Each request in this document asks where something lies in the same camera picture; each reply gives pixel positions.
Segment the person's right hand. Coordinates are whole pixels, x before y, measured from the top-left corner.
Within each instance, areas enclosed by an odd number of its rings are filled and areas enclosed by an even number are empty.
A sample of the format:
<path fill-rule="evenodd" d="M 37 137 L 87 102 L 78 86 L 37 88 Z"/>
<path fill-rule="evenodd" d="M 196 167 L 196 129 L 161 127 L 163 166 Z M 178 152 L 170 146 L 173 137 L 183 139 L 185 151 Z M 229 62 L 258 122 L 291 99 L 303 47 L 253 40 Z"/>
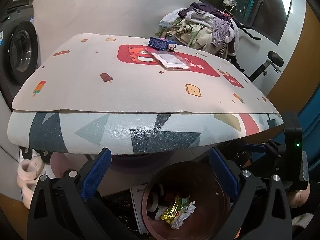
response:
<path fill-rule="evenodd" d="M 310 183 L 308 183 L 306 190 L 289 192 L 287 194 L 289 206 L 292 208 L 301 207 L 306 203 L 309 195 L 310 195 Z"/>

